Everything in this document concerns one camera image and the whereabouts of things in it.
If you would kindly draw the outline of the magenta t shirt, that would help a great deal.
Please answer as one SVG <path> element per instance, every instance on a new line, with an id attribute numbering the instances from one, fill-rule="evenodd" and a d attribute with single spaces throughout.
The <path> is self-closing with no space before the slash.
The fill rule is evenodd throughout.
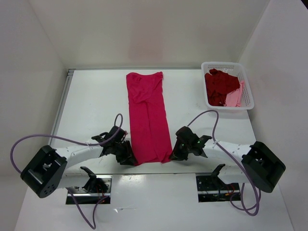
<path id="1" fill-rule="evenodd" d="M 129 124 L 137 164 L 167 163 L 172 152 L 163 97 L 163 73 L 129 73 Z"/>

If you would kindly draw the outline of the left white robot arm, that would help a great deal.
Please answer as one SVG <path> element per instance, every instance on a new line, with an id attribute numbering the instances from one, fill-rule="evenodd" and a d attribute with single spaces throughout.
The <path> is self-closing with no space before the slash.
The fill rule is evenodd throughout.
<path id="1" fill-rule="evenodd" d="M 130 142 L 125 139 L 127 132 L 113 126 L 109 132 L 93 136 L 94 145 L 73 145 L 54 149 L 45 145 L 39 149 L 21 172 L 21 179 L 36 193 L 45 198 L 58 188 L 81 188 L 87 193 L 105 193 L 108 187 L 88 167 L 67 174 L 66 170 L 89 159 L 113 154 L 120 165 L 135 166 L 137 159 Z"/>

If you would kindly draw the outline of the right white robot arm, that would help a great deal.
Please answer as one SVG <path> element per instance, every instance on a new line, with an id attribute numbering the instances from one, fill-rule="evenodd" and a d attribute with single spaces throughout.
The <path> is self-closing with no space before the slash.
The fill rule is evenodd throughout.
<path id="1" fill-rule="evenodd" d="M 252 183 L 271 193 L 286 170 L 285 164 L 259 141 L 251 145 L 216 141 L 207 135 L 198 137 L 187 126 L 176 132 L 176 138 L 170 160 L 187 160 L 193 154 L 219 162 L 211 177 L 216 189 L 231 183 Z"/>

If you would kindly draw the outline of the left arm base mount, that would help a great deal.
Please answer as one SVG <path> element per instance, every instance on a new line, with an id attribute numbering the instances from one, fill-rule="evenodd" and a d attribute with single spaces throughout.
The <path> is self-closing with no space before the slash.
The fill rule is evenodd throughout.
<path id="1" fill-rule="evenodd" d="M 96 182 L 84 187 L 70 187 L 70 192 L 80 205 L 110 204 L 112 175 L 97 175 Z"/>

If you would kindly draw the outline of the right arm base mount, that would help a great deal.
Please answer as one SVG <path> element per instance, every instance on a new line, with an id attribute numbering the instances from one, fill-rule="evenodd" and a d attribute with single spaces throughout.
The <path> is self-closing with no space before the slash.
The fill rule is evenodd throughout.
<path id="1" fill-rule="evenodd" d="M 240 186 L 238 183 L 225 184 L 218 177 L 196 175 L 198 202 L 240 201 Z"/>

